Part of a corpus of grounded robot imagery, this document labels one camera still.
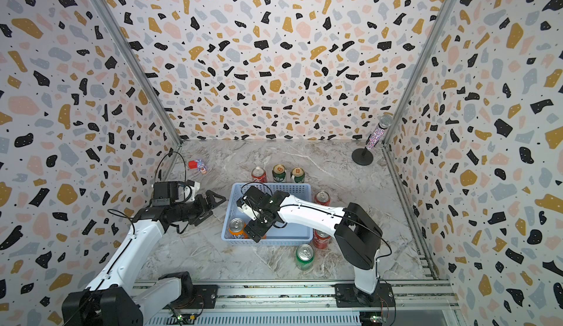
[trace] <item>beer can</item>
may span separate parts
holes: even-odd
[[[259,183],[266,183],[266,171],[262,167],[256,167],[252,170],[252,181]]]
[[[274,178],[274,182],[285,182],[285,166],[282,164],[274,166],[272,177]]]
[[[300,167],[296,167],[292,169],[291,179],[295,183],[305,183],[305,171]]]
[[[330,242],[330,235],[325,232],[313,230],[313,245],[317,249],[326,249]]]
[[[321,190],[315,195],[315,203],[328,206],[330,204],[330,196],[325,190]]]
[[[233,238],[243,239],[248,238],[248,235],[244,232],[244,221],[241,218],[233,218],[229,222],[229,232],[233,235]]]
[[[313,267],[313,260],[315,258],[315,252],[313,247],[308,244],[300,245],[295,251],[295,261],[299,269],[306,271]]]

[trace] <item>black cable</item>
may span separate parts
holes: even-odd
[[[381,240],[385,243],[385,245],[387,245],[387,247],[389,248],[389,254],[385,254],[385,255],[382,255],[382,256],[378,256],[378,257],[377,257],[378,259],[383,258],[383,257],[390,256],[390,255],[393,253],[393,249],[391,249],[391,246],[389,245],[389,243],[387,243],[387,241],[384,240],[383,237],[381,237],[381,234],[379,234],[379,233],[377,233],[377,232],[375,232],[375,231],[372,231],[370,228],[366,227],[365,225],[363,225],[363,224],[361,224],[361,223],[359,223],[359,222],[357,222],[357,221],[355,221],[355,220],[352,220],[352,219],[349,218],[349,217],[344,217],[344,216],[340,216],[340,215],[334,215],[334,214],[332,214],[332,213],[330,213],[330,212],[326,212],[325,210],[320,210],[320,209],[317,209],[317,208],[313,208],[312,206],[307,206],[307,205],[302,205],[302,204],[287,204],[287,205],[282,205],[282,206],[280,206],[280,209],[283,208],[283,207],[287,207],[287,206],[302,206],[302,207],[306,207],[306,208],[309,208],[309,209],[313,209],[313,210],[320,211],[320,212],[322,212],[322,213],[326,213],[327,215],[330,215],[330,216],[345,218],[345,219],[347,219],[348,221],[352,221],[354,224],[356,224],[356,225],[358,225],[358,226],[361,226],[361,227],[365,228],[366,230],[370,231],[371,233],[375,234],[379,239],[381,239]]]

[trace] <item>marble floor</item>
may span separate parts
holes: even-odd
[[[393,249],[379,265],[384,279],[426,279],[383,153],[379,148],[372,149],[373,163],[358,166],[350,156],[362,146],[357,141],[186,141],[181,154],[186,161],[203,159],[209,168],[205,175],[188,169],[187,178],[201,183],[200,193],[211,189],[227,198],[233,183],[251,180],[250,172],[256,166],[266,169],[269,181],[271,169],[278,163],[289,170],[302,167],[313,195],[327,190],[332,206],[358,203],[381,227],[383,238]],[[168,180],[183,178],[184,165],[178,157]],[[223,241],[226,208],[227,203],[223,203],[213,210],[214,216],[181,235],[170,229],[150,254],[138,279],[156,280],[178,271],[189,271],[194,280],[354,279],[352,266],[333,240],[326,250],[315,251],[314,266],[308,271],[295,265],[295,247],[231,245]],[[387,251],[382,243],[382,254]]]

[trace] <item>blue plastic basket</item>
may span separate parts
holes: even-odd
[[[240,189],[246,183],[235,183],[231,190],[231,196],[229,197],[229,206],[227,207],[227,213],[225,215],[225,222],[223,223],[223,231],[221,233],[221,238],[233,245],[304,245],[313,239],[313,229],[304,225],[298,224],[287,224],[284,228],[272,227],[266,233],[266,238],[260,240],[260,242],[255,243],[254,240],[250,238],[231,238],[232,235],[229,233],[227,225],[233,218],[242,218],[244,223],[248,224],[250,222],[250,217],[242,213],[236,206],[236,201],[240,199],[243,195]],[[311,186],[307,183],[266,183],[268,187],[275,193],[277,190],[286,191],[299,199],[306,201],[312,200]],[[258,189],[269,193],[269,190],[261,184],[249,184],[244,187],[244,191],[247,191],[250,186],[256,186]]]

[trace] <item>patterned wall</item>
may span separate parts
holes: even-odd
[[[186,139],[360,139],[443,0],[107,0]]]
[[[391,149],[470,325],[563,325],[563,0],[459,0]]]
[[[173,144],[88,0],[2,2],[0,323],[60,325]]]

